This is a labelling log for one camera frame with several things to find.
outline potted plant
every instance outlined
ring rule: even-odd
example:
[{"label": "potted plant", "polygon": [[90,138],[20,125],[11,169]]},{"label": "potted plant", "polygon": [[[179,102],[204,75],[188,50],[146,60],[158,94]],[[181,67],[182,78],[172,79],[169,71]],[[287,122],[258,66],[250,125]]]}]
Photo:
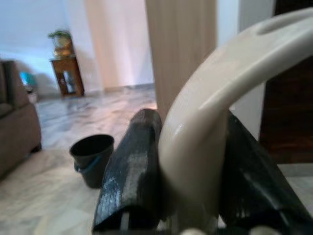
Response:
[{"label": "potted plant", "polygon": [[72,40],[70,33],[66,30],[57,29],[48,34],[55,46],[54,56],[56,58],[71,56],[73,54]]}]

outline brown sofa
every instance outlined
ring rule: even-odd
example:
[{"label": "brown sofa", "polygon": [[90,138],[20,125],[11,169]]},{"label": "brown sofa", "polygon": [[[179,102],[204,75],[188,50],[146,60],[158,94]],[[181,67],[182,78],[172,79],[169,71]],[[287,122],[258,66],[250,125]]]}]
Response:
[{"label": "brown sofa", "polygon": [[0,61],[0,177],[28,153],[41,150],[36,108],[13,61]]}]

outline bucket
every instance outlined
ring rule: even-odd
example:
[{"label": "bucket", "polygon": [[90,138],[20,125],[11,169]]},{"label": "bucket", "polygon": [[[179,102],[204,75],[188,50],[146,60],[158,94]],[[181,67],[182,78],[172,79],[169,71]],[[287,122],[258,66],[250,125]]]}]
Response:
[{"label": "bucket", "polygon": [[113,145],[112,136],[93,135],[78,141],[70,148],[74,169],[82,174],[90,188],[101,187],[105,168],[114,150]]}]

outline tiled floor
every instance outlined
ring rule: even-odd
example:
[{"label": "tiled floor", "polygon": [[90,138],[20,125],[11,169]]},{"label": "tiled floor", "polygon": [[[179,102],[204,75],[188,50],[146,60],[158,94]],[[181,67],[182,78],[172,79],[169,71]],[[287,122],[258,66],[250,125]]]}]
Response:
[{"label": "tiled floor", "polygon": [[[73,170],[69,147],[92,134],[109,133],[115,146],[141,108],[156,108],[153,89],[125,89],[97,97],[38,103],[43,151],[30,156],[0,182],[1,234],[90,234],[99,190]],[[282,166],[291,186],[313,214],[313,165]]]}]

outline wooden side table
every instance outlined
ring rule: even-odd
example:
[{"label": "wooden side table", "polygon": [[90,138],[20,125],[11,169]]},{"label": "wooden side table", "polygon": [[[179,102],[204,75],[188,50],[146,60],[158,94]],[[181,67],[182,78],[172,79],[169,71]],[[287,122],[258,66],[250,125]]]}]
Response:
[{"label": "wooden side table", "polygon": [[84,85],[80,76],[76,57],[66,57],[51,60],[62,97],[83,96]]}]

